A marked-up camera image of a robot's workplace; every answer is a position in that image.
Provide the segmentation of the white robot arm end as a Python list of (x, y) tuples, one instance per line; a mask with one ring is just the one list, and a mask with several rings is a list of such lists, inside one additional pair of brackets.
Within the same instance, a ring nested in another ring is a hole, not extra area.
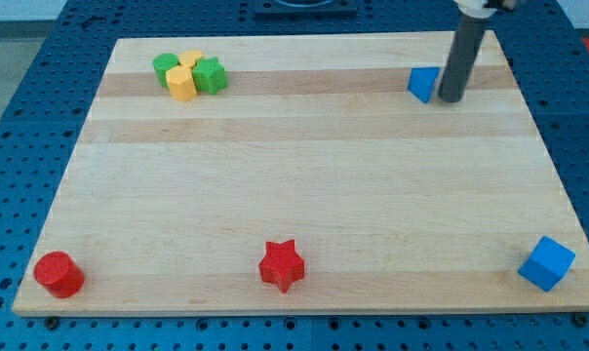
[(474, 19), (489, 19), (496, 11), (514, 12), (521, 0), (453, 0), (460, 12)]

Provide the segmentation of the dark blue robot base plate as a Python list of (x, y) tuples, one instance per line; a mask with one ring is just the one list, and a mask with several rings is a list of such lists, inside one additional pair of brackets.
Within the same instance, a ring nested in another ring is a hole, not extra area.
[(280, 16), (356, 15), (356, 0), (254, 0), (256, 19)]

